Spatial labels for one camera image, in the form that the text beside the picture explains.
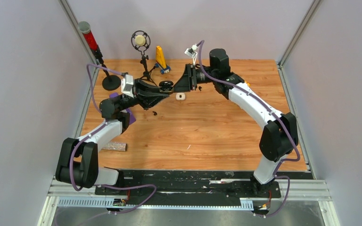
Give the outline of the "white earbud charging case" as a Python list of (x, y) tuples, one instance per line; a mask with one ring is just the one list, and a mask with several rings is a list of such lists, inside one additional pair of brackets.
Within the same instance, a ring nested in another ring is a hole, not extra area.
[(177, 93), (175, 96), (177, 101), (184, 101), (186, 99), (186, 94), (185, 93)]

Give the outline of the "black earbud case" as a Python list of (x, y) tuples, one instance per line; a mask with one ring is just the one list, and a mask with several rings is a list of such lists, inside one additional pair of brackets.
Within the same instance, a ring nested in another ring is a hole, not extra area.
[(161, 81), (159, 83), (159, 91), (161, 93), (171, 94), (174, 92), (174, 83), (172, 81)]

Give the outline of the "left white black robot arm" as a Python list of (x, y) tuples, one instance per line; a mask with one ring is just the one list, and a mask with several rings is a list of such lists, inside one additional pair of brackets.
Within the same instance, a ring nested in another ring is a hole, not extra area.
[(83, 136), (63, 141), (56, 180), (71, 184), (76, 191), (107, 186), (113, 194), (121, 194), (126, 183), (120, 178), (120, 170), (100, 167), (98, 153), (128, 129), (131, 113), (127, 109), (139, 105), (148, 110), (168, 98), (174, 91), (173, 86), (172, 81), (162, 81), (154, 86), (141, 79), (123, 78), (121, 93), (99, 104), (103, 122)]

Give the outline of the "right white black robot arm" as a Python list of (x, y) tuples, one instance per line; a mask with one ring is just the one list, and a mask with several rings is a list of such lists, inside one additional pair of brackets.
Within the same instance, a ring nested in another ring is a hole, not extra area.
[(229, 57), (222, 48), (210, 51), (209, 66), (187, 64), (174, 85), (174, 92), (189, 92), (196, 90), (199, 84), (210, 82), (219, 94), (244, 110), (263, 130), (259, 142), (262, 157), (250, 184), (252, 194), (263, 196), (269, 191), (269, 183), (275, 179), (281, 164), (297, 149), (296, 117), (266, 103), (243, 78), (232, 72)]

